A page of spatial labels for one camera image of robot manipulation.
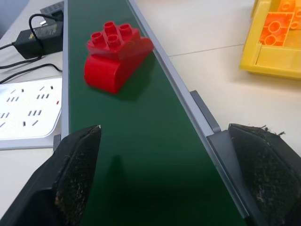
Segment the socket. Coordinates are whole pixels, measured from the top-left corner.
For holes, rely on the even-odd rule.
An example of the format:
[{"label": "socket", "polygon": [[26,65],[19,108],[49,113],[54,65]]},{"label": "socket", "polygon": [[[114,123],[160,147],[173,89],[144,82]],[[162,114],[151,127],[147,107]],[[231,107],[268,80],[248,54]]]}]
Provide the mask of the socket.
[{"label": "socket", "polygon": [[61,78],[0,85],[0,150],[52,147],[61,101]]}]

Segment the table surface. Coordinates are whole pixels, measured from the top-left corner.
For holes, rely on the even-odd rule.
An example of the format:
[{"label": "table surface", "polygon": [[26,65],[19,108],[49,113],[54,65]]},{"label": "table surface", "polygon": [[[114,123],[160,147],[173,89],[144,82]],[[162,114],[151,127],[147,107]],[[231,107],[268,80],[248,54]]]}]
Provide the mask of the table surface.
[{"label": "table surface", "polygon": [[138,27],[126,2],[68,1],[68,19],[70,130],[103,128],[82,225],[244,225],[153,53],[118,95],[84,82],[89,36],[111,20]]},{"label": "table surface", "polygon": [[136,0],[189,91],[221,129],[264,126],[301,156],[301,80],[239,70],[254,0]]},{"label": "table surface", "polygon": [[[28,19],[32,14],[40,13],[41,8],[56,2],[58,2],[58,0],[30,0],[16,21],[11,25],[10,29],[1,38],[0,46],[15,41],[20,31],[29,29]],[[41,21],[43,21],[42,17],[34,18],[32,20],[33,27],[40,26]],[[24,60],[23,57],[14,47],[0,51],[1,65],[8,65],[21,60]],[[0,70],[0,80],[16,72],[45,63],[53,63],[57,67],[62,68],[62,52],[45,56],[43,59],[31,64]],[[32,81],[61,76],[62,74],[55,69],[44,67],[21,74],[8,82]],[[0,151],[0,218],[4,215],[33,172],[43,164],[52,153],[52,148]]]}]

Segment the power adapter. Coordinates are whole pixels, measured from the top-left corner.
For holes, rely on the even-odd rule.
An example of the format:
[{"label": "power adapter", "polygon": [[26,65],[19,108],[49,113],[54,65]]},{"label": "power adapter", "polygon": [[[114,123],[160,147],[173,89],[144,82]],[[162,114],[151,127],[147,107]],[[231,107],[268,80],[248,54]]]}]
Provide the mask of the power adapter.
[{"label": "power adapter", "polygon": [[39,57],[41,53],[48,55],[63,50],[63,22],[37,27],[34,31],[41,40],[43,49],[30,29],[21,31],[14,43],[14,47],[25,59]]}]

